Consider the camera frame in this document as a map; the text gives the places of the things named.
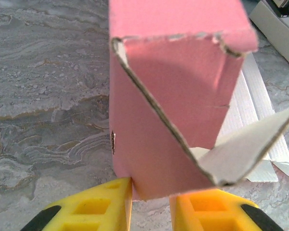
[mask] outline countertop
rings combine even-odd
[[[106,0],[0,0],[0,231],[115,179],[108,136]],[[276,111],[289,64],[259,33],[254,54]],[[289,129],[285,134],[289,147]],[[289,178],[228,188],[289,231]],[[133,205],[131,231],[170,231],[167,198]]]

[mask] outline box flap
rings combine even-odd
[[[251,94],[258,119],[273,115],[275,110],[266,90],[261,73],[252,54],[247,55],[243,63],[243,74]],[[281,136],[268,152],[269,159],[289,176],[289,150],[284,136]]]
[[[230,108],[227,112],[219,137],[241,129],[251,123],[257,122],[258,117],[247,86],[245,76],[240,71],[236,88],[230,102]],[[259,165],[246,176],[252,182],[277,182],[277,175],[271,165],[269,154],[266,154]]]
[[[112,0],[109,21],[112,38],[154,39],[219,34],[236,51],[257,49],[256,33],[239,0],[208,0],[205,4],[194,0],[184,1],[184,4],[181,0],[159,0],[158,4],[156,1]]]
[[[121,99],[126,105],[121,106],[132,106],[135,112],[128,116],[124,114],[126,108],[121,108],[118,116],[124,119],[118,125],[121,132],[116,134],[113,148],[114,151],[120,149],[121,161],[118,164],[131,175],[139,196],[144,200],[236,183],[256,166],[289,124],[288,109],[222,137],[209,152],[202,149],[197,160],[197,153],[192,153],[184,137],[129,66],[124,42],[114,38],[111,46],[122,71],[126,72],[126,75],[120,75],[122,79],[117,84],[122,85],[122,90],[125,84],[133,85],[133,99],[123,94]],[[151,111],[139,115],[137,107],[149,107]],[[137,130],[137,124],[143,122],[149,122],[147,127],[141,125],[143,130]],[[131,140],[127,144],[123,137],[124,132],[132,133],[129,123],[134,125],[134,137],[129,136]],[[137,133],[142,132],[147,134],[142,136],[145,140],[137,138]]]

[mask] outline torn cardboard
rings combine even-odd
[[[257,48],[240,1],[111,0],[109,8],[117,176],[132,177],[143,200],[242,179],[289,124],[289,110],[215,145],[244,56]]]

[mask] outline corrugated cardboard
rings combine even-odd
[[[249,124],[258,121],[255,106],[250,95],[246,78],[240,72],[236,88],[230,102],[230,108],[220,130],[222,137]],[[250,181],[278,181],[277,175],[271,165],[270,156],[267,154],[255,169],[247,176]]]
[[[250,104],[250,107],[252,107],[252,105],[254,106],[257,118],[260,120],[266,118],[267,116],[273,115],[275,110],[272,106],[269,94],[252,54],[249,54],[246,57],[242,70],[252,98],[252,102],[249,101],[248,104]],[[284,136],[281,136],[276,141],[267,157],[268,158],[260,163],[257,169],[253,170],[252,174],[254,177],[252,178],[250,175],[249,180],[256,182],[274,181],[273,177],[275,178],[275,181],[277,180],[277,176],[275,172],[272,171],[272,167],[270,167],[268,160],[273,162],[275,166],[289,176],[289,150]],[[264,177],[265,175],[270,175],[272,180],[269,180],[269,178],[266,179]]]
[[[277,17],[269,4],[262,0],[251,12],[250,19],[289,62],[289,17]]]
[[[131,176],[143,200],[242,179],[289,123],[289,110],[216,142],[244,56],[257,47],[240,1],[109,4],[117,176]]]

